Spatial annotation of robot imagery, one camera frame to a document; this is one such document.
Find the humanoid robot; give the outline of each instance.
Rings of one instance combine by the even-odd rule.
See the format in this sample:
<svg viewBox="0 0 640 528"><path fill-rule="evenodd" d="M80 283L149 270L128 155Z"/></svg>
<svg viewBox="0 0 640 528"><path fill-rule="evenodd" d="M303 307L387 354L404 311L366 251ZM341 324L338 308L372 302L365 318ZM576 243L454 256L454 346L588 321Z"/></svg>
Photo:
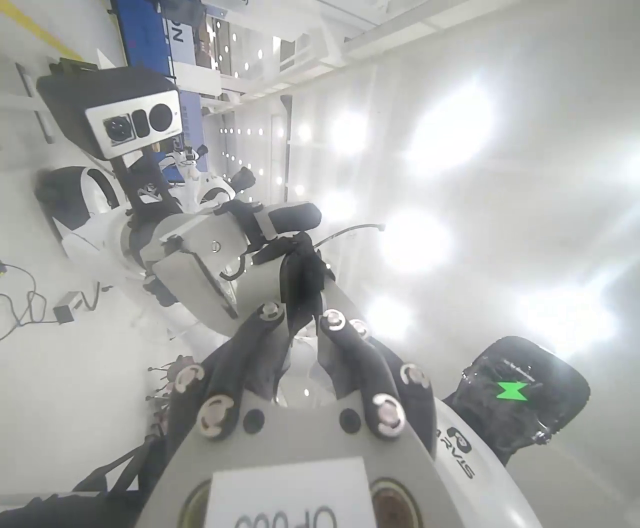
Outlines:
<svg viewBox="0 0 640 528"><path fill-rule="evenodd" d="M198 362L176 379L168 463L138 527L540 528L504 465L582 410L577 371L505 337L438 400L336 285L306 233L321 221L313 204L183 208L153 164L158 200L141 199L122 155L180 133L170 81L115 68L43 77L38 91L68 139L111 160L129 200L67 226L68 256L152 307ZM278 383L310 323L335 399L293 409Z"/></svg>

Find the white label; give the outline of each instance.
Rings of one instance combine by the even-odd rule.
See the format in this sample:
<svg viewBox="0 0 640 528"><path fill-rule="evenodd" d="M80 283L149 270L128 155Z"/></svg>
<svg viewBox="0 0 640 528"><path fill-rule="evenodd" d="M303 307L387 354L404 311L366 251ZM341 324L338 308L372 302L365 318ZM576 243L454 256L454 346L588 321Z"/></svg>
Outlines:
<svg viewBox="0 0 640 528"><path fill-rule="evenodd" d="M362 458L213 474L205 528L375 528Z"/></svg>

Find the black cable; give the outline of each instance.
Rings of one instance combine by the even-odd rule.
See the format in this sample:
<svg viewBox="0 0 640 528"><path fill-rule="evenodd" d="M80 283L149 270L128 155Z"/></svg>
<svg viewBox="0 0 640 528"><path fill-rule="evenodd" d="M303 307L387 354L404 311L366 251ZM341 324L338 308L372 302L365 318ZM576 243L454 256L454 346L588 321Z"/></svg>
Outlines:
<svg viewBox="0 0 640 528"><path fill-rule="evenodd" d="M324 240L320 240L320 242L318 242L317 244L314 244L314 249L319 248L325 242L328 242L329 240L332 240L332 239L334 239L336 237L339 237L340 235L344 235L345 233L348 233L349 231L354 231L356 229L362 229L363 227L375 227L379 231L384 231L385 230L385 225L383 223L361 223L359 225L352 225L351 227L348 227L346 229L342 229L341 231L338 231L337 233L333 233L330 237L327 237Z"/></svg>
<svg viewBox="0 0 640 528"><path fill-rule="evenodd" d="M98 297L100 297L100 283L99 282L95 283L95 297L93 298L92 304L89 304L89 301L86 300L86 297L84 296L84 292L81 291L80 295L82 296L82 301L86 306L87 310L89 310L90 312L93 312L95 310L95 307L98 305Z"/></svg>
<svg viewBox="0 0 640 528"><path fill-rule="evenodd" d="M15 306L13 305L13 299L11 299L11 297L9 297L9 295L7 295L6 293L0 293L0 297L4 297L5 299L7 299L9 301L9 308L11 310L11 315L13 316L13 320L15 321L15 324L13 325L13 328L11 330L9 330L6 334L4 334L2 337L0 337L0 341L2 341L3 339L9 337L17 328L22 328L23 326L27 326L28 324L50 324L50 323L57 323L57 321L45 321L44 317L46 315L47 312L47 298L38 293L38 283L36 281L36 278L26 269L21 268L20 266L14 266L13 264L7 264L5 262L2 262L3 266L6 266L7 268L13 268L13 269L18 269L19 271L26 273L27 275L29 275L30 279L31 279L31 283L33 284L33 288L30 289L27 294L26 294L26 298L27 298L27 307L24 309L24 311L22 312L21 315L18 315L15 311ZM100 294L100 283L98 282L95 288L95 298L93 299L93 303L89 304L89 301L86 299L85 295L83 292L81 292L82 295L82 299L83 302L85 304L85 306L87 307L87 309L90 312L93 312L96 308L96 306L98 305L98 298L99 298L99 294ZM42 315L40 317L35 317L33 314L33 300L38 297L42 300ZM23 322L23 319L25 318L25 316L27 315L27 313L29 314L29 320L26 322Z"/></svg>
<svg viewBox="0 0 640 528"><path fill-rule="evenodd" d="M221 271L220 272L220 277L222 277L224 280L228 280L228 281L236 280L238 277L240 277L244 273L245 261L246 261L246 259L245 259L244 255L240 255L240 266L238 266L238 271L236 271L233 275L227 275L226 273L223 273Z"/></svg>
<svg viewBox="0 0 640 528"><path fill-rule="evenodd" d="M27 292L27 307L24 309L24 311L22 312L22 315L18 316L18 314L15 313L15 307L13 306L13 300L11 299L11 297L9 297L9 295L5 294L5 293L0 293L0 297L4 297L6 299L8 299L9 301L9 307L11 310L11 315L13 316L13 319L15 321L15 324L13 326L13 328L11 330L9 330L6 334L4 334L2 337L0 337L0 341L2 341L3 339L9 337L17 328L22 328L23 326L27 326L28 324L48 324L48 323L57 323L57 321L45 321L44 320L44 316L47 312L47 298L44 295L41 295L38 293L38 283L36 282L35 277L26 269L21 268L20 266L14 266L13 264L7 264L5 262L3 262L3 265L8 267L8 268L13 268L13 269L19 269L20 271L22 271L23 273L26 273L27 275L29 275L29 277L31 278L31 282L33 283L33 288L31 290L29 290ZM40 299L42 299L43 302L43 306L42 306L42 316L39 317L38 319L36 319L33 316L33 300L39 297ZM27 315L27 312L29 313L29 321L27 321L26 323L23 323L22 320L24 319L24 316Z"/></svg>

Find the ceiling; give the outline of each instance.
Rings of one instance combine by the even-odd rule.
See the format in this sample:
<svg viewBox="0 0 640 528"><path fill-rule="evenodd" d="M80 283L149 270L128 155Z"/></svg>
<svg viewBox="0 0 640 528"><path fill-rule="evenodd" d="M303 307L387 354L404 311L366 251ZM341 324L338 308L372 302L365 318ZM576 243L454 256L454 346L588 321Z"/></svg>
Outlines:
<svg viewBox="0 0 640 528"><path fill-rule="evenodd" d="M325 216L312 233L316 241L401 211L439 222L451 250L422 271L391 266L384 235L375 230L336 239L323 256L365 311L380 296L407 310L406 332L387 344L420 362L440 397L505 335L565 357L588 379L592 396L554 443L628 499L640 495L638 20L640 4L632 0L522 3L320 79L293 97L288 176L289 200L323 203L336 191L352 198L354 215L335 222ZM426 170L424 158L410 155L415 135L425 116L468 86L490 106L486 141L464 163ZM352 155L331 145L333 124L345 111L366 122L365 148ZM284 178L284 118L279 100L265 98L224 122L205 120L217 150L233 150L254 172L264 169L253 199L283 197L277 178ZM251 139L246 132L237 142L220 135L218 127L232 122L251 128ZM229 172L226 157L210 157ZM303 187L299 198L296 186ZM414 234L404 258L425 258L430 242ZM607 339L559 349L522 313L528 294L587 286L613 318Z"/></svg>

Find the logo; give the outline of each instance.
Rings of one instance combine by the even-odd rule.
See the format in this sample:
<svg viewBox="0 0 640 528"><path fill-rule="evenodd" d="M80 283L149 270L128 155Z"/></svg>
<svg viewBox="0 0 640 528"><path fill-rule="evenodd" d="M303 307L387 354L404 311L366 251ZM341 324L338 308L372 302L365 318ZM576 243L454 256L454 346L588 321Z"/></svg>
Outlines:
<svg viewBox="0 0 640 528"><path fill-rule="evenodd" d="M455 427L450 427L449 429L447 429L447 436L449 438L451 438L452 436L456 437L456 445L458 446L458 449L464 454L467 454L469 451L471 451L471 444L465 438L465 435L463 435Z"/></svg>
<svg viewBox="0 0 640 528"><path fill-rule="evenodd" d="M527 401L527 398L520 393L520 390L525 388L528 383L522 383L521 381L498 381L498 385L504 389L504 392L498 394L496 398Z"/></svg>
<svg viewBox="0 0 640 528"><path fill-rule="evenodd" d="M449 454L456 460L456 463L458 463L462 471L465 472L465 475L469 479L473 479L473 477L476 476L476 473L471 469L467 461L460 454L460 453L466 454L470 452L471 444L462 435L462 433L460 433L460 431L458 431L455 427L450 427L449 429L447 429L447 435L456 437L457 447L453 447L453 442L451 442L451 440L449 440L446 436L442 436L442 431L440 431L439 429L436 430L436 436L446 446L447 451L449 451Z"/></svg>

